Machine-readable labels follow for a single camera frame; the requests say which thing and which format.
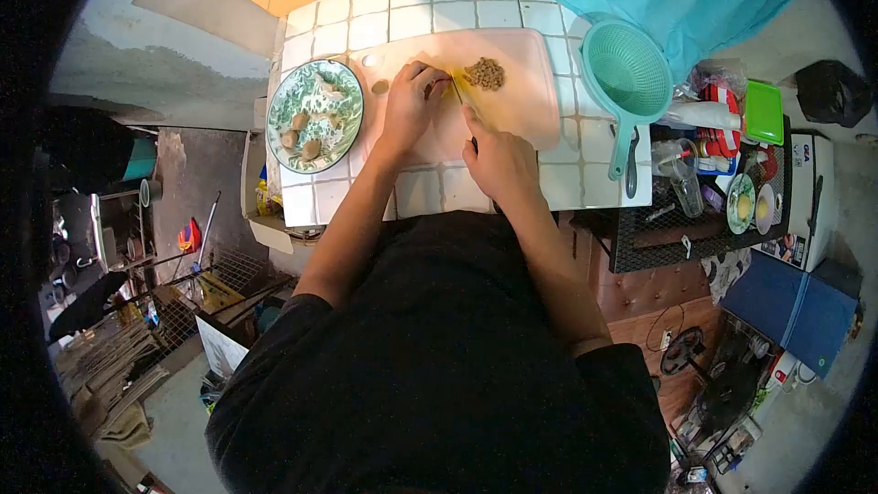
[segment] strainer handle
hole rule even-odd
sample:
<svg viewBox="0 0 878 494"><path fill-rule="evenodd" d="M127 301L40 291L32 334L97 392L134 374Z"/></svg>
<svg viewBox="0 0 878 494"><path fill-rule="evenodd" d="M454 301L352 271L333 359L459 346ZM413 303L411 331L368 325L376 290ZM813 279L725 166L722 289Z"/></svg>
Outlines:
<svg viewBox="0 0 878 494"><path fill-rule="evenodd" d="M634 132L635 121L628 115L620 114L616 118L616 143L609 158L607 176L610 180L619 180L625 173L628 164L628 149L631 147L631 134Z"/></svg>

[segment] chopped food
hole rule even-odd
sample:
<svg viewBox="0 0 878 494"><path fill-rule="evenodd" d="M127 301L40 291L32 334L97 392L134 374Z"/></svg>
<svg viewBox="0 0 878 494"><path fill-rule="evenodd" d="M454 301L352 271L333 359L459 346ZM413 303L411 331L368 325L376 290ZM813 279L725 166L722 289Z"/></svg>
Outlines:
<svg viewBox="0 0 878 494"><path fill-rule="evenodd" d="M287 149L292 149L296 146L296 143L299 141L299 131L296 129L289 129L280 137L280 145L286 147Z"/></svg>
<svg viewBox="0 0 878 494"><path fill-rule="evenodd" d="M302 160L316 159L319 154L321 154L321 140L312 139L302 145Z"/></svg>
<svg viewBox="0 0 878 494"><path fill-rule="evenodd" d="M314 82L317 83L317 90L331 102L340 102L344 99L344 92L339 92L334 84L326 82L319 72L314 73Z"/></svg>
<svg viewBox="0 0 878 494"><path fill-rule="evenodd" d="M308 114L304 111L296 113L296 115L292 117L292 129L301 130L305 126L308 126Z"/></svg>
<svg viewBox="0 0 878 494"><path fill-rule="evenodd" d="M382 93L387 93L387 90L390 89L390 84L387 83L384 79L376 82L372 85L372 93L376 93L381 95Z"/></svg>
<svg viewBox="0 0 878 494"><path fill-rule="evenodd" d="M752 207L753 203L750 201L749 194L741 194L741 196L738 197L737 213L739 218L747 219L748 217L750 217L750 210L752 209Z"/></svg>
<svg viewBox="0 0 878 494"><path fill-rule="evenodd" d="M506 72L496 59L480 58L475 64L465 67L464 80L473 86L496 92L506 82Z"/></svg>

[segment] pink cutting board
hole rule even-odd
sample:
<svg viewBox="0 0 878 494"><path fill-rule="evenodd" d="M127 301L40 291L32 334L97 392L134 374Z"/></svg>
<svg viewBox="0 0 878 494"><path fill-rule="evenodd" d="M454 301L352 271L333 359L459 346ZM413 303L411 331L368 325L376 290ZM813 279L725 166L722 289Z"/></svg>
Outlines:
<svg viewBox="0 0 878 494"><path fill-rule="evenodd" d="M464 67L482 56L497 60L506 71L506 84L496 92L464 88L465 102L475 107L486 124L527 139L537 150L555 148L560 138L560 117L543 37L533 29L486 28L407 38L350 54L350 67L363 85L365 96L359 134L365 142L364 155L368 156L384 127L388 93L373 93L376 82L392 83L402 66L416 59L460 75ZM459 160L464 141L470 137L460 101L449 87L408 163Z"/></svg>

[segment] black bag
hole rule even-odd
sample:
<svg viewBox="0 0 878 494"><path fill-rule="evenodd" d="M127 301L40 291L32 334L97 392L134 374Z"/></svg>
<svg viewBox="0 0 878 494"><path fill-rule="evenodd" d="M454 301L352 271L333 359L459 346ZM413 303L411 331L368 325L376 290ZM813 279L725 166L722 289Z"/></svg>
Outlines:
<svg viewBox="0 0 878 494"><path fill-rule="evenodd" d="M812 123L853 128L872 108L866 80L835 59L821 59L796 71L799 107Z"/></svg>

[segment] plate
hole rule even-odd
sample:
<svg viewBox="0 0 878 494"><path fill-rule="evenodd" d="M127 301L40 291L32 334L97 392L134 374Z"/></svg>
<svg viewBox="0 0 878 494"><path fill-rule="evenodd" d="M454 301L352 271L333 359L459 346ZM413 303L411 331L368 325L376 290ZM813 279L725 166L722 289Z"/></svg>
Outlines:
<svg viewBox="0 0 878 494"><path fill-rule="evenodd" d="M745 218L738 217L738 199L742 194L748 195L752 203L750 214ZM725 217L731 232L740 235L746 231L753 221L754 210L756 210L756 189L753 187L753 181L747 174L740 173L731 181L729 199L725 203Z"/></svg>
<svg viewBox="0 0 878 494"><path fill-rule="evenodd" d="M314 74L344 94L334 102L326 97L318 86ZM293 115L304 111L311 115L299 134L299 141L292 149L280 144L292 122ZM314 118L317 113L334 115L331 123L328 115ZM360 125L363 123L363 89L360 82L345 64L332 59L318 59L293 70L271 96L265 119L265 137L271 153L281 165L296 173L317 173L331 168L341 160L354 145ZM321 153L313 160L302 160L302 146L312 140L321 140Z"/></svg>
<svg viewBox="0 0 878 494"><path fill-rule="evenodd" d="M767 183L762 186L762 189L760 189L760 195L756 198L756 208L758 208L762 202L765 202L768 206L768 212L762 219L759 219L758 217L756 218L756 229L760 232L760 235L765 235L768 233L768 230L771 229L772 221L774 221L774 205L776 204L774 199L774 189L771 189L771 186Z"/></svg>

